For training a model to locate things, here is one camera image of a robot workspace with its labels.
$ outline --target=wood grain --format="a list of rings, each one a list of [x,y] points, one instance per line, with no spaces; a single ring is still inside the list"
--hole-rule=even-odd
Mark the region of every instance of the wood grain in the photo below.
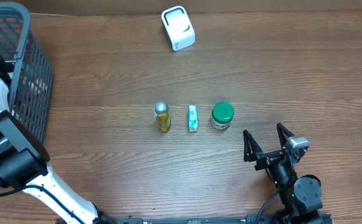
[[[242,160],[242,131],[266,151],[282,122],[310,140],[295,166],[323,182],[323,213],[362,223],[362,11],[198,14],[172,52],[159,16],[35,18],[55,72],[45,146],[57,173],[112,217],[235,217],[274,192]],[[155,129],[169,104],[172,128]],[[218,101],[232,126],[209,124]],[[187,129],[199,106],[199,131]],[[273,201],[267,213],[281,207]],[[53,223],[36,199],[0,198],[0,223]]]
[[[182,5],[188,13],[362,10],[362,0],[13,0],[34,13],[62,15],[161,14]]]

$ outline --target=gray wire basket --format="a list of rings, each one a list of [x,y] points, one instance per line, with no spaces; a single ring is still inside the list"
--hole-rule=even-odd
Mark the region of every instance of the gray wire basket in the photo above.
[[[8,103],[11,114],[44,140],[52,94],[52,68],[30,31],[30,14],[21,4],[0,3],[0,54],[15,63]]]

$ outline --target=black cable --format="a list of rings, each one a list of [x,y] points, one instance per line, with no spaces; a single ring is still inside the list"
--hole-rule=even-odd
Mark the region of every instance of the black cable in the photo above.
[[[292,219],[292,215],[290,214],[287,218],[286,224],[288,224],[291,221],[291,219]]]
[[[80,224],[85,224],[83,221],[81,221],[81,219],[76,216],[73,212],[71,212],[68,208],[66,208],[62,202],[60,202],[56,197],[55,195],[52,195],[47,189],[43,188],[43,187],[40,187],[38,185],[27,185],[21,189],[17,189],[17,190],[11,190],[11,191],[8,191],[8,192],[5,192],[5,193],[0,193],[0,197],[4,197],[4,196],[8,196],[8,195],[12,195],[12,194],[15,194],[15,193],[18,193],[24,189],[30,189],[30,188],[34,188],[34,189],[38,189],[40,190],[41,192],[44,192],[45,194],[47,194],[48,196],[51,197],[52,200],[54,200],[61,208],[63,208],[63,210],[65,210],[72,218],[76,219]]]
[[[294,170],[294,164],[293,164],[292,156],[290,155],[290,153],[288,154],[288,159],[290,160],[290,165],[292,166],[292,170]]]
[[[320,182],[320,179],[319,179],[318,177],[316,177],[315,175],[312,175],[312,174],[307,174],[307,175],[304,175],[304,176],[302,176],[302,177],[300,177],[300,178],[303,178],[303,177],[309,177],[309,178],[312,178],[312,179],[314,179],[314,180],[316,180],[316,181],[318,182],[319,187],[321,187],[321,186],[322,186],[322,184],[321,184],[321,182]]]
[[[265,210],[266,206],[268,205],[268,203],[269,203],[272,199],[274,199],[274,198],[276,197],[276,195],[278,195],[279,193],[281,193],[281,191],[285,190],[286,187],[288,187],[288,185],[292,182],[292,180],[293,180],[293,177],[290,178],[290,180],[288,180],[287,183],[286,183],[283,187],[279,188],[279,189],[278,189],[271,197],[269,197],[268,200],[262,205],[262,207],[261,207],[261,209],[260,209],[260,212],[259,212],[258,215],[257,215],[257,224],[259,224],[259,222],[260,222],[260,217],[261,217],[262,213],[264,212],[264,210]]]
[[[270,176],[267,168],[265,168],[265,172],[267,173],[267,176],[268,176],[269,180],[270,180],[271,182],[273,182],[272,177]]]

